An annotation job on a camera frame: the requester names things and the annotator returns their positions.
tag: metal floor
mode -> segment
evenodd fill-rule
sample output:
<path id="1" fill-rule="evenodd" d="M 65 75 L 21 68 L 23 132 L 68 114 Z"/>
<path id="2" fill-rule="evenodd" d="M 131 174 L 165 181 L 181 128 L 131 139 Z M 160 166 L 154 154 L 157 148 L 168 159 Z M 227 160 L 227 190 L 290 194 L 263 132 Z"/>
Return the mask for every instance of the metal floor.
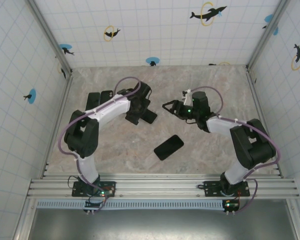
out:
<path id="1" fill-rule="evenodd" d="M 255 200 L 236 216 L 212 210 L 37 209 L 30 240 L 293 240 L 285 200 Z"/>

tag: yellow ring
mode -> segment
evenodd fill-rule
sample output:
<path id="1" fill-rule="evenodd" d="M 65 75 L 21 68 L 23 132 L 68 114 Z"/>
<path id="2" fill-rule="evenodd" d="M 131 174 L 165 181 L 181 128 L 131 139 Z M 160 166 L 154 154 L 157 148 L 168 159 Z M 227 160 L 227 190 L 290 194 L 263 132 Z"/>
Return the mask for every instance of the yellow ring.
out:
<path id="1" fill-rule="evenodd" d="M 59 67 L 60 65 L 60 62 L 58 62 L 58 65 L 56 66 L 56 70 L 58 71 L 59 74 L 61 74 L 61 66 Z"/>
<path id="2" fill-rule="evenodd" d="M 200 15 L 200 19 L 201 19 L 201 24 L 202 24 L 202 26 L 205 26 L 205 27 L 210 26 L 210 25 L 214 22 L 214 20 L 215 20 L 215 17 L 213 17 L 213 18 L 212 18 L 212 21 L 211 21 L 209 24 L 204 24 L 204 22 L 202 21 L 202 11 L 203 11 L 205 5 L 207 5 L 207 4 L 210 4 L 212 7 L 214 6 L 214 5 L 213 5 L 211 2 L 209 2 L 209 1 L 205 2 L 205 3 L 202 5 L 201 12 L 200 12 L 200 14 L 201 14 L 201 15 Z"/>
<path id="3" fill-rule="evenodd" d="M 106 39 L 106 32 L 109 28 L 112 28 L 112 35 L 111 35 L 111 38 L 109 40 Z M 114 37 L 114 34 L 115 34 L 115 27 L 110 25 L 108 26 L 105 30 L 104 30 L 104 33 L 103 33 L 103 39 L 106 41 L 106 42 L 110 42 L 112 40 L 112 38 Z"/>
<path id="4" fill-rule="evenodd" d="M 300 68 L 300 66 L 297 67 L 297 68 L 294 68 L 294 61 L 295 61 L 296 57 L 297 57 L 297 55 L 295 55 L 295 56 L 292 58 L 292 62 L 291 62 L 291 69 L 292 69 L 293 71 L 297 71 L 297 70 L 299 70 L 299 68 Z"/>

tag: white tiled wall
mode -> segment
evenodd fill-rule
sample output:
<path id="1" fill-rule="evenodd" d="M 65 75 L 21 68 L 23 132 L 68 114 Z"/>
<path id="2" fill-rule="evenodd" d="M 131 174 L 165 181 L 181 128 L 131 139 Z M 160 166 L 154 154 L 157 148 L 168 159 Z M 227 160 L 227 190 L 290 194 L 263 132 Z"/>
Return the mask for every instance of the white tiled wall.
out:
<path id="1" fill-rule="evenodd" d="M 36 0 L 73 68 L 160 65 L 247 64 L 279 0 Z M 200 15 L 205 2 L 226 7 L 209 26 Z M 203 14 L 212 8 L 208 3 Z M 104 32 L 119 33 L 109 42 Z"/>
<path id="2" fill-rule="evenodd" d="M 24 0 L 0 1 L 0 239 L 11 239 L 37 178 L 65 79 Z M 33 104 L 24 100 L 36 90 Z"/>
<path id="3" fill-rule="evenodd" d="M 296 179 L 300 190 L 300 68 L 292 70 L 300 46 L 300 0 L 292 0 L 254 72 L 255 87 L 273 139 L 282 152 L 285 177 Z"/>

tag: marble floor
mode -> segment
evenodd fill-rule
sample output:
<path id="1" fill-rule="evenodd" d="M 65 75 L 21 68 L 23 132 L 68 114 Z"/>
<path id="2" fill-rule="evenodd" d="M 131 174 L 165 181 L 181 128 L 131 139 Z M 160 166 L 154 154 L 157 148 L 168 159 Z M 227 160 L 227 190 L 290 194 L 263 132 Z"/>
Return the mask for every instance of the marble floor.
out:
<path id="1" fill-rule="evenodd" d="M 244 66 L 135 66 L 77 68 L 61 119 L 59 134 L 75 110 L 85 110 L 88 93 L 113 90 L 124 77 L 134 76 L 152 88 L 149 109 L 157 113 L 153 124 L 143 120 L 136 126 L 125 120 L 125 114 L 109 122 L 99 133 L 95 156 L 101 173 L 162 173 L 162 174 L 221 174 L 236 160 L 230 138 L 199 130 L 162 108 L 163 103 L 181 100 L 181 92 L 199 86 L 217 88 L 224 99 L 224 117 L 250 120 L 257 118 L 257 110 L 249 88 Z M 119 90 L 132 88 L 136 82 L 123 82 Z M 212 111 L 220 107 L 219 96 L 206 91 Z M 161 161 L 154 149 L 178 135 L 184 146 Z M 62 147 L 68 149 L 62 141 Z M 263 168 L 259 173 L 270 173 Z M 48 172 L 76 172 L 73 157 L 63 155 L 55 143 Z"/>

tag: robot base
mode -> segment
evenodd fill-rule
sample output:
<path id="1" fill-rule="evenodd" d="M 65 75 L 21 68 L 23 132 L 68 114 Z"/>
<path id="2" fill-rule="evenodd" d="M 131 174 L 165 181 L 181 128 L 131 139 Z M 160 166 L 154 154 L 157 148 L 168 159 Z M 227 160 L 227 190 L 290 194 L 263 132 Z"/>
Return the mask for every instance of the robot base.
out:
<path id="1" fill-rule="evenodd" d="M 115 181 L 100 181 L 98 178 L 94 183 L 94 185 L 97 185 L 101 189 L 104 190 L 104 192 L 100 192 L 97 189 L 94 189 L 92 186 L 89 186 L 84 181 L 79 179 L 79 181 L 75 181 L 73 183 L 72 188 L 72 197 L 103 197 L 105 194 L 109 197 L 114 197 L 116 192 L 116 182 Z"/>
<path id="2" fill-rule="evenodd" d="M 204 181 L 203 185 L 200 185 L 200 189 L 204 190 L 204 194 L 206 197 L 237 197 L 238 192 L 240 192 L 240 197 L 249 197 L 250 191 L 248 187 L 248 183 L 246 181 L 242 181 L 236 184 L 235 190 L 231 194 L 222 194 L 222 187 L 220 185 L 220 181 Z"/>

